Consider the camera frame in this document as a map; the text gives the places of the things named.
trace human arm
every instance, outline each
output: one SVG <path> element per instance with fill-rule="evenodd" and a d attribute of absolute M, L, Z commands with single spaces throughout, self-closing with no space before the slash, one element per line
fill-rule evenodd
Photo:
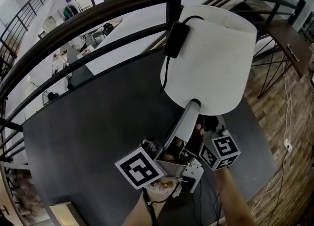
<path fill-rule="evenodd" d="M 169 194 L 161 195 L 161 194 L 150 192 L 149 190 L 147 190 L 147 194 L 149 196 L 150 201 L 163 201 L 169 196 Z M 158 218 L 165 204 L 166 202 L 152 204 L 155 211 L 156 218 Z M 142 193 L 134 209 L 125 219 L 122 226 L 151 226 L 152 224 L 153 224 L 152 217 L 148 211 L 148 208 L 144 201 L 143 193 Z"/>
<path fill-rule="evenodd" d="M 199 130 L 200 134 L 204 134 L 204 129 L 201 128 L 200 124 L 196 125 L 196 128 Z M 176 141 L 176 146 L 180 148 L 182 146 L 182 140 Z M 164 153 L 162 155 L 162 159 L 164 161 L 174 161 L 175 157 L 173 155 L 170 155 L 168 153 Z M 163 201 L 169 197 L 169 195 L 172 193 L 172 191 L 177 186 L 177 179 L 171 178 L 171 177 L 163 177 L 158 180 L 159 188 L 158 190 L 166 191 L 166 193 L 154 193 L 150 191 L 150 188 L 148 187 L 147 193 L 149 196 L 150 201 Z M 152 203 L 152 206 L 155 211 L 156 218 L 159 216 L 163 206 L 166 202 L 163 203 Z M 128 217 L 125 219 L 122 226 L 151 226 L 153 224 L 151 215 L 148 211 L 147 205 L 143 198 L 143 193 L 141 194 L 137 204 L 135 205 L 134 209 L 131 211 L 131 213 L 128 215 Z"/>
<path fill-rule="evenodd" d="M 251 211 L 228 168 L 214 171 L 217 189 L 228 226 L 255 226 Z"/>

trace dark gray floor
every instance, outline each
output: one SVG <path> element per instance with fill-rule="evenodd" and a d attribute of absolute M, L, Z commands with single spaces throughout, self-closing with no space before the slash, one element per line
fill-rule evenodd
<path fill-rule="evenodd" d="M 134 61 L 48 104 L 23 124 L 28 163 L 51 219 L 49 205 L 71 201 L 89 226 L 118 226 L 140 191 L 124 179 L 114 163 L 147 135 L 161 139 L 178 112 L 160 93 L 161 53 Z M 242 155 L 231 172 L 241 192 L 252 198 L 273 176 L 274 162 L 254 114 L 243 98 L 224 116 Z M 212 172 L 204 165 L 202 193 L 183 188 L 167 202 L 160 225 L 197 225 L 194 211 L 209 225 L 216 221 Z"/>

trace wooden floor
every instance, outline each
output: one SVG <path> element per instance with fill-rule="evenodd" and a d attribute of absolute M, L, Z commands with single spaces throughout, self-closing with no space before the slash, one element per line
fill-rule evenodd
<path fill-rule="evenodd" d="M 275 54 L 276 61 L 281 60 L 281 52 Z M 272 77 L 277 65 L 272 65 L 269 78 Z M 249 206 L 253 209 L 261 196 L 272 189 L 282 175 L 282 162 L 286 154 L 283 145 L 286 129 L 287 97 L 284 78 L 282 78 L 261 99 L 257 96 L 266 76 L 268 65 L 252 67 L 245 97 L 248 99 L 266 138 L 269 141 L 278 171 L 271 181 L 256 195 Z M 284 183 L 279 199 L 279 205 L 273 214 L 269 225 L 294 225 L 305 211 L 314 190 L 314 162 L 312 146 L 314 143 L 314 92 L 307 76 L 301 79 L 293 67 L 286 74 L 289 78 L 292 96 L 291 119 L 291 154 L 286 159 Z M 279 193 L 279 185 L 264 196 L 253 216 L 258 225 L 268 225 L 270 214 L 275 206 Z"/>

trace railing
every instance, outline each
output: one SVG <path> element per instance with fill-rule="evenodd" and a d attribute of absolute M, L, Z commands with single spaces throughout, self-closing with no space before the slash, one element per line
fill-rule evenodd
<path fill-rule="evenodd" d="M 297 7 L 293 4 L 290 4 L 284 0 L 263 0 L 275 3 L 276 6 L 272 11 L 263 11 L 264 14 L 269 14 L 269 18 L 265 21 L 266 23 L 270 22 L 274 15 L 278 14 L 277 10 L 279 5 L 284 5 L 293 9 Z M 112 50 L 120 48 L 126 44 L 129 44 L 133 41 L 139 40 L 141 38 L 147 37 L 152 34 L 156 34 L 162 31 L 169 31 L 173 22 L 178 20 L 181 14 L 181 0 L 108 0 L 104 3 L 98 4 L 91 9 L 87 9 L 86 11 L 74 16 L 67 22 L 64 22 L 62 25 L 55 28 L 53 31 L 48 33 L 45 37 L 43 37 L 39 42 L 37 42 L 12 68 L 9 74 L 5 77 L 3 82 L 0 84 L 0 103 L 5 101 L 5 98 L 11 93 L 11 91 L 16 87 L 16 85 L 36 66 L 38 65 L 44 58 L 53 53 L 56 49 L 61 47 L 63 44 L 69 42 L 71 39 L 79 36 L 81 33 L 91 29 L 94 26 L 100 25 L 106 21 L 109 21 L 113 18 L 121 16 L 123 14 L 145 8 L 148 6 L 166 3 L 167 4 L 167 12 L 166 19 L 164 24 L 160 24 L 157 26 L 150 27 L 148 29 L 130 34 L 126 37 L 123 37 L 119 40 L 111 42 L 95 51 L 87 54 L 80 60 L 75 61 L 70 64 L 68 67 L 56 73 L 42 85 L 40 85 L 36 90 L 34 90 L 25 100 L 23 100 L 16 108 L 12 111 L 12 113 L 7 117 L 7 119 L 1 119 L 0 132 L 4 130 L 5 127 L 10 127 L 15 131 L 10 134 L 7 139 L 0 145 L 2 148 L 9 140 L 11 140 L 22 127 L 18 124 L 12 122 L 12 120 L 37 96 L 39 96 L 42 92 L 47 90 L 57 81 L 64 78 L 69 73 L 75 71 L 86 63 L 98 58 L 99 56 L 106 54 Z M 102 73 L 94 76 L 88 81 L 94 80 L 96 77 L 100 75 L 104 75 L 110 71 L 113 71 L 119 67 L 122 67 L 128 63 L 131 63 L 135 60 L 138 60 L 142 57 L 145 57 L 154 52 L 160 51 L 162 48 L 156 48 L 149 51 L 146 51 L 134 58 L 126 60 L 116 66 L 113 66 Z M 9 149 L 7 149 L 1 157 L 5 157 L 7 153 L 16 148 L 20 143 L 23 142 L 23 139 L 19 140 L 15 144 L 13 144 Z"/>
<path fill-rule="evenodd" d="M 207 0 L 202 5 L 210 5 L 210 6 L 222 7 L 222 6 L 224 6 L 226 3 L 230 2 L 230 1 L 231 0 Z M 165 42 L 166 42 L 166 33 L 164 33 L 158 39 L 156 39 L 150 46 L 148 46 L 146 48 L 145 51 L 149 51 L 152 48 L 162 47 L 165 44 Z"/>
<path fill-rule="evenodd" d="M 12 68 L 23 36 L 46 0 L 29 0 L 0 36 L 0 82 Z"/>

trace white cable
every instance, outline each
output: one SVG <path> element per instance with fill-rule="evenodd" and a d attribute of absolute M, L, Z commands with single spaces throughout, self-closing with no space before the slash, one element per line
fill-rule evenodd
<path fill-rule="evenodd" d="M 288 154 L 287 154 L 287 155 L 285 156 L 285 158 L 284 158 L 284 161 L 283 161 L 283 169 L 285 168 L 285 160 L 286 160 L 286 158 L 287 158 L 289 155 L 290 155 L 290 152 L 288 152 Z M 253 214 L 254 210 L 259 206 L 259 204 L 261 203 L 263 197 L 264 197 L 265 195 L 267 195 L 269 192 L 273 191 L 273 190 L 277 187 L 278 183 L 281 181 L 281 179 L 282 179 L 283 177 L 284 177 L 284 170 L 283 170 L 283 173 L 282 173 L 280 179 L 279 179 L 278 182 L 276 183 L 275 187 L 273 187 L 271 190 L 268 190 L 265 194 L 262 195 L 262 197 L 260 198 L 258 204 L 257 204 L 257 205 L 254 207 L 254 209 L 252 210 L 251 214 Z"/>
<path fill-rule="evenodd" d="M 289 94 L 290 94 L 290 122 L 289 122 L 289 143 L 291 143 L 291 121 L 292 121 L 292 96 L 291 96 L 291 90 L 290 90 L 290 82 L 289 77 L 287 77 L 288 80 L 288 86 L 289 86 Z"/>
<path fill-rule="evenodd" d="M 287 106 L 287 111 L 286 111 L 286 130 L 285 130 L 285 133 L 284 133 L 284 139 L 283 139 L 283 141 L 285 141 L 285 139 L 286 139 L 286 132 L 287 132 L 287 129 L 288 129 L 287 116 L 288 116 L 288 110 L 289 110 L 289 104 L 290 104 L 289 97 L 288 97 L 288 93 L 287 93 L 287 85 L 286 85 L 287 76 L 286 76 L 286 74 L 285 74 L 284 76 L 285 76 L 285 92 L 286 92 L 286 97 L 287 97 L 288 106 Z"/>
<path fill-rule="evenodd" d="M 290 94 L 290 99 L 288 97 L 288 92 L 287 92 L 287 85 L 286 85 L 286 79 L 288 79 L 288 87 L 289 87 L 289 94 Z M 287 116 L 288 116 L 288 109 L 289 109 L 289 106 L 290 106 L 290 121 L 289 121 L 289 142 L 291 140 L 291 119 L 292 119 L 292 98 L 291 98 L 291 89 L 290 89 L 290 82 L 289 82 L 289 77 L 286 76 L 285 74 L 285 92 L 286 92 L 286 96 L 287 96 L 287 101 L 288 101 L 288 106 L 287 106 L 287 111 L 286 111 L 286 130 L 285 130 L 285 133 L 284 133 L 284 140 L 285 140 L 285 137 L 286 137 L 286 132 L 287 132 L 287 129 L 288 129 L 288 122 L 287 122 Z M 262 197 L 260 198 L 259 202 L 257 203 L 257 205 L 254 207 L 254 209 L 252 210 L 251 214 L 253 214 L 254 210 L 259 206 L 259 204 L 261 203 L 263 197 L 265 195 L 267 195 L 269 192 L 273 191 L 278 183 L 281 181 L 281 179 L 284 177 L 284 169 L 285 169 L 285 160 L 286 158 L 290 155 L 291 151 L 288 152 L 288 154 L 285 156 L 284 158 L 284 161 L 283 161 L 283 172 L 282 172 L 282 175 L 280 177 L 280 179 L 278 180 L 278 182 L 276 183 L 276 185 L 271 189 L 271 190 L 268 190 L 266 193 L 264 193 L 262 195 Z"/>

